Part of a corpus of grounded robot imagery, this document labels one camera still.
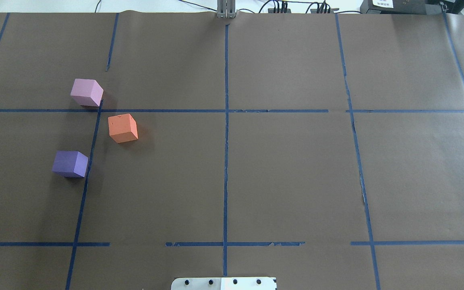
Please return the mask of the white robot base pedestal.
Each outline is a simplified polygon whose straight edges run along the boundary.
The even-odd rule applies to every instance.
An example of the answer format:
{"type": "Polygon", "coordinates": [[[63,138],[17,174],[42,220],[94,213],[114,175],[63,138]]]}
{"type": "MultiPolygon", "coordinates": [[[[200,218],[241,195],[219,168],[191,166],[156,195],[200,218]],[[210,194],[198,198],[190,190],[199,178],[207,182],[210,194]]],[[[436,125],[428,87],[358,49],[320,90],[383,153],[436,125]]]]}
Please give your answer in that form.
{"type": "Polygon", "coordinates": [[[176,278],[172,290],[276,290],[273,277],[203,277],[176,278]]]}

